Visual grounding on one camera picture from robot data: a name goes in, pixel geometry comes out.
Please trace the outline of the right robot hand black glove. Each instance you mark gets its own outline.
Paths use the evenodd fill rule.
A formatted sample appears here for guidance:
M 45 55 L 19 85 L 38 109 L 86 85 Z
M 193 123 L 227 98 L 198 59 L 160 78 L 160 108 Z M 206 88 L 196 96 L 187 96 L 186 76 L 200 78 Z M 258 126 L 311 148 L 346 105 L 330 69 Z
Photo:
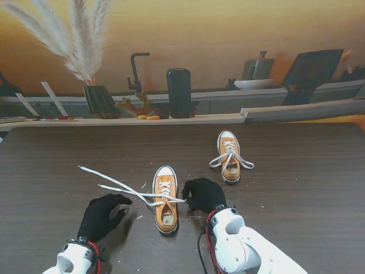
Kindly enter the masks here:
M 186 181 L 182 199 L 186 200 L 190 211 L 211 213 L 217 206 L 227 206 L 222 187 L 208 178 Z

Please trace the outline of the left robot hand black glove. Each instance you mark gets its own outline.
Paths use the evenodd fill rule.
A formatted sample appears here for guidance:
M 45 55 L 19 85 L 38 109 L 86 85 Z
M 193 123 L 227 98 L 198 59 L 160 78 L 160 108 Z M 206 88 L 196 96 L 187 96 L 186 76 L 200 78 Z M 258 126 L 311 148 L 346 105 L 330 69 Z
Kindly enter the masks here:
M 84 237 L 92 243 L 100 241 L 120 224 L 127 209 L 122 208 L 113 218 L 110 218 L 111 212 L 119 205 L 131 204 L 132 200 L 121 194 L 92 199 L 83 215 L 77 237 Z

